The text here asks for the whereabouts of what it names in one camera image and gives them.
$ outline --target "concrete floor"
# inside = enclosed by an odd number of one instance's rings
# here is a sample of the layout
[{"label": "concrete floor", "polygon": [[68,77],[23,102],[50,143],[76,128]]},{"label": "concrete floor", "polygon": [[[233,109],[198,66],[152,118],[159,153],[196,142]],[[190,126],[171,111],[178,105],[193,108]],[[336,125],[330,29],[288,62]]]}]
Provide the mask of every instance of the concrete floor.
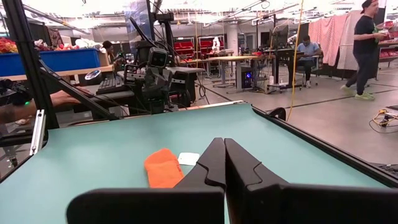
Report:
[{"label": "concrete floor", "polygon": [[[340,86],[345,84],[345,80],[312,77],[313,88],[303,88],[301,91],[296,89],[289,123],[368,162],[398,164],[398,133],[379,134],[373,131],[368,124],[379,109],[398,105],[398,63],[391,63],[390,68],[387,68],[386,63],[381,63],[380,67],[382,69],[377,80],[369,80],[368,83],[371,85],[366,88],[366,91],[373,93],[376,97],[376,100],[372,102],[357,101],[353,97],[345,96],[340,91]],[[281,67],[280,73],[280,78],[287,81],[286,67]],[[203,80],[207,89],[206,95],[211,104],[244,100],[264,111],[277,107],[286,108],[287,112],[290,110],[291,90],[272,95],[248,91],[227,94],[227,91],[234,88],[214,88],[212,81],[215,80],[217,78]],[[207,104],[204,98],[199,99],[198,88],[197,98],[195,105]],[[66,126],[67,121],[71,119],[74,121],[84,120],[91,114],[64,112],[57,116],[61,126]],[[9,129],[15,128],[15,124],[9,126]],[[388,131],[395,130],[398,131],[398,127],[388,129]],[[28,148],[29,145],[19,146],[17,150],[19,160],[28,155]],[[0,150],[0,176],[11,169],[3,150]]]}]

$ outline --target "cap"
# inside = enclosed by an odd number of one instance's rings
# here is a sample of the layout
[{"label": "cap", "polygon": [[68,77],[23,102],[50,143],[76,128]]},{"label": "cap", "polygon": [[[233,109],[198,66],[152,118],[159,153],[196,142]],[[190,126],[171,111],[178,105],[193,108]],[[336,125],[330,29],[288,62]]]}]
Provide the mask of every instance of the cap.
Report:
[{"label": "cap", "polygon": [[365,13],[365,9],[367,7],[369,7],[372,4],[372,2],[374,2],[374,1],[377,1],[377,0],[366,0],[364,3],[362,3],[363,10],[362,10],[361,14],[364,14]]}]

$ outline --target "orange cloth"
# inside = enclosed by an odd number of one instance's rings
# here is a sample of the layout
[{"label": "orange cloth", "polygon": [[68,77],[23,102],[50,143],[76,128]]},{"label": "orange cloth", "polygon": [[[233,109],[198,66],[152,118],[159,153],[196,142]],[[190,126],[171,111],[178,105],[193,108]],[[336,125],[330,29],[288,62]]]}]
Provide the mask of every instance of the orange cloth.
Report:
[{"label": "orange cloth", "polygon": [[173,188],[184,177],[177,157],[169,149],[161,149],[144,162],[152,188]]}]

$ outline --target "person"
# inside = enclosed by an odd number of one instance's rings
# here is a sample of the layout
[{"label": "person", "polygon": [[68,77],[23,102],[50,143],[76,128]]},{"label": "person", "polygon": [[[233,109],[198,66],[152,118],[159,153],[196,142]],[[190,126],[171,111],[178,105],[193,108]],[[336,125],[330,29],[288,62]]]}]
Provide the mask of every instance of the person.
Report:
[{"label": "person", "polygon": [[313,56],[321,55],[322,51],[319,45],[315,42],[311,42],[309,35],[303,38],[303,42],[297,46],[298,52],[304,52],[304,55],[297,61],[296,66],[303,66],[305,70],[305,86],[311,88],[311,69],[314,66]]},{"label": "person", "polygon": [[102,46],[103,46],[103,48],[106,49],[106,53],[108,53],[108,60],[109,60],[109,63],[112,64],[112,63],[114,62],[113,44],[112,44],[110,41],[105,40],[105,41],[102,43]]},{"label": "person", "polygon": [[358,63],[358,71],[353,75],[341,89],[348,95],[354,95],[350,89],[356,83],[356,100],[374,100],[374,96],[364,91],[366,82],[377,73],[379,51],[377,45],[385,38],[386,34],[378,33],[383,28],[383,24],[378,26],[374,23],[374,16],[379,11],[377,0],[366,0],[362,4],[362,14],[364,14],[354,30],[354,57]]},{"label": "person", "polygon": [[[86,94],[89,94],[88,90],[84,88],[79,89],[84,91]],[[50,97],[54,107],[68,103],[80,103],[62,90],[51,94]],[[12,104],[0,106],[0,124],[6,124],[33,116],[36,114],[36,111],[36,105],[33,100],[29,104],[22,106],[14,106]]]}]

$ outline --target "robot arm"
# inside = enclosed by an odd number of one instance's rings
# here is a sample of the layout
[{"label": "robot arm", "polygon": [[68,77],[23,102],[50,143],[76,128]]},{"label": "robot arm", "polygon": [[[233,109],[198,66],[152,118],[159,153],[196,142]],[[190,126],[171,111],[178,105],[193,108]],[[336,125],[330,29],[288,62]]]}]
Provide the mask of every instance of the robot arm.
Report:
[{"label": "robot arm", "polygon": [[213,39],[213,47],[211,48],[214,52],[218,53],[220,51],[220,42],[218,37]]}]

